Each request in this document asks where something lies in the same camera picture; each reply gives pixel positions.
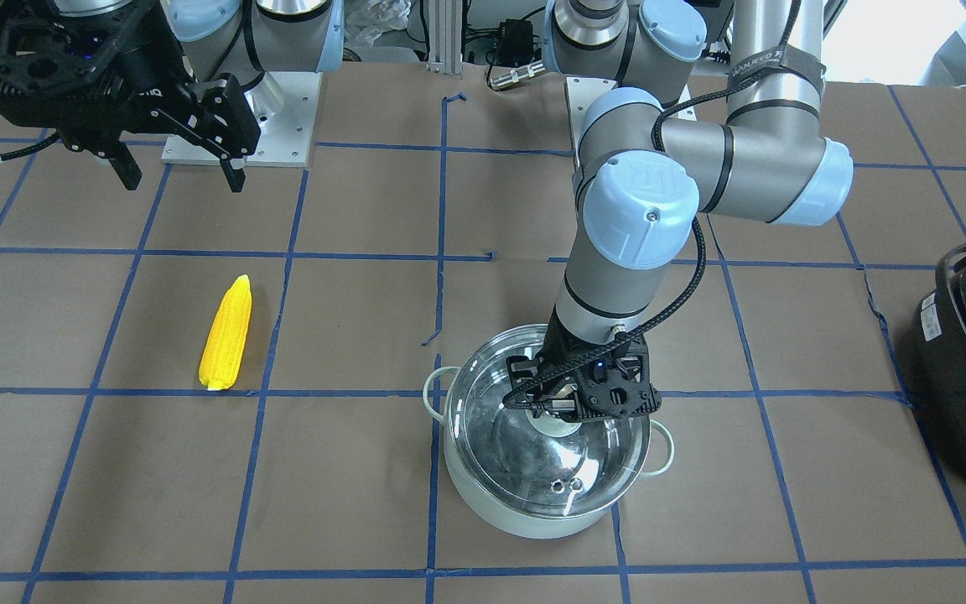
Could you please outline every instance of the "pot lid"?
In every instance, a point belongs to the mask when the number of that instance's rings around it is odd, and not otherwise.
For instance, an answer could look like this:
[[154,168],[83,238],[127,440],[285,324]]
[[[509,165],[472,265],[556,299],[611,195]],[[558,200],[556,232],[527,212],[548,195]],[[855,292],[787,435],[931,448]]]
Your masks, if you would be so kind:
[[506,357],[534,356],[546,325],[495,336],[468,360],[449,388],[455,451],[480,488],[532,516],[568,518],[607,508],[636,480],[647,458],[647,418],[585,424],[506,409]]

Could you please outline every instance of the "sticker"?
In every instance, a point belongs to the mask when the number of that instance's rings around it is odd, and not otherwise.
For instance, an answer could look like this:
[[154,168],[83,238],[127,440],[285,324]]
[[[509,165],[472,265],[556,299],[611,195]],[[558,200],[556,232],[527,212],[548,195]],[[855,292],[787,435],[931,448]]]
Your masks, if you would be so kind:
[[938,322],[938,305],[923,301],[923,310],[919,313],[920,322],[923,323],[923,339],[930,341],[942,335],[942,324]]

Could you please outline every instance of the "yellow corn cob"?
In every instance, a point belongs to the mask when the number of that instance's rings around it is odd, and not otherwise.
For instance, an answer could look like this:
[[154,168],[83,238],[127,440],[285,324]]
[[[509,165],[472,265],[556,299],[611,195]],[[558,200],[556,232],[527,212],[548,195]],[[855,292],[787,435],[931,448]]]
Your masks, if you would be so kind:
[[250,317],[252,290],[248,275],[241,275],[223,295],[211,332],[207,334],[204,356],[200,359],[200,383],[208,390],[226,390],[237,381]]

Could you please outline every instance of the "pot handle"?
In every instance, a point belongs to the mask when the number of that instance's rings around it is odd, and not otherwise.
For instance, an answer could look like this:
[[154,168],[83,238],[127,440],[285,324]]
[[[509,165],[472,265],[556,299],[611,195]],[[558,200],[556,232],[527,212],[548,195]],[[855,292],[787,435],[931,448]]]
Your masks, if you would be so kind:
[[660,435],[662,435],[663,439],[666,439],[666,445],[668,448],[670,448],[670,458],[666,459],[666,465],[661,467],[660,470],[640,471],[640,476],[653,477],[653,476],[661,476],[662,474],[666,473],[666,470],[670,469],[670,466],[673,466],[673,458],[676,455],[676,451],[678,451],[676,450],[675,444],[673,444],[673,435],[671,435],[670,430],[668,428],[662,425],[661,421],[656,421],[652,419],[651,428],[655,432],[658,432]]
[[422,394],[423,409],[427,409],[427,413],[429,413],[430,416],[434,418],[434,421],[437,421],[439,425],[445,424],[445,416],[444,416],[444,410],[442,409],[442,403],[439,402],[439,408],[438,408],[439,410],[431,409],[430,401],[427,400],[427,388],[430,386],[430,383],[438,376],[445,373],[452,373],[456,375],[457,373],[459,373],[459,371],[460,371],[460,367],[452,367],[452,366],[438,367],[436,368],[436,370],[430,372],[430,375],[427,376],[427,379],[425,379],[423,383],[423,394]]

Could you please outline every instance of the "light blue joint cap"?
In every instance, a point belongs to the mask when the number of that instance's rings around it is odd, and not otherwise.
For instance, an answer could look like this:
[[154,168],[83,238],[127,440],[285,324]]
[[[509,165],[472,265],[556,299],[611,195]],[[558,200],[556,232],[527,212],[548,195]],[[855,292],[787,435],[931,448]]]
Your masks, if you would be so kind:
[[341,68],[341,54],[345,48],[345,7],[344,0],[334,0],[330,7],[330,22],[326,26],[326,40],[319,54],[319,64],[315,72],[325,73]]
[[852,188],[852,156],[839,142],[825,140],[825,153],[797,201],[771,225],[817,227],[835,217]]
[[698,208],[699,188],[681,164],[632,149],[599,169],[584,199],[584,230],[611,263],[648,271],[681,252]]
[[641,88],[614,88],[613,91],[599,96],[594,103],[591,103],[590,107],[587,107],[587,112],[584,114],[584,127],[580,132],[587,133],[587,129],[593,123],[598,122],[603,115],[615,110],[615,108],[632,106],[636,103],[645,103],[648,106],[656,107],[659,113],[662,111],[662,104],[651,92],[644,91]]
[[169,26],[180,42],[195,42],[214,34],[241,10],[241,0],[174,0]]
[[557,57],[553,54],[553,0],[547,0],[547,10],[543,11],[543,66],[547,71],[561,73]]
[[684,0],[643,0],[640,23],[659,49],[685,62],[698,60],[706,46],[706,22]]

